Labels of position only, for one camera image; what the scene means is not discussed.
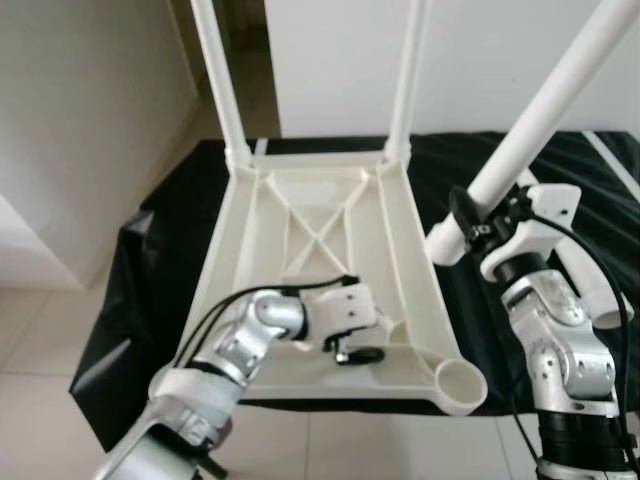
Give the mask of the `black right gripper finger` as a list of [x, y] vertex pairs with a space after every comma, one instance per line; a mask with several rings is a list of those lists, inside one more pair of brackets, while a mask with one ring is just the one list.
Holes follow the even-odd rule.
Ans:
[[462, 236], [480, 236], [483, 233], [483, 215], [466, 188], [451, 189], [451, 215]]

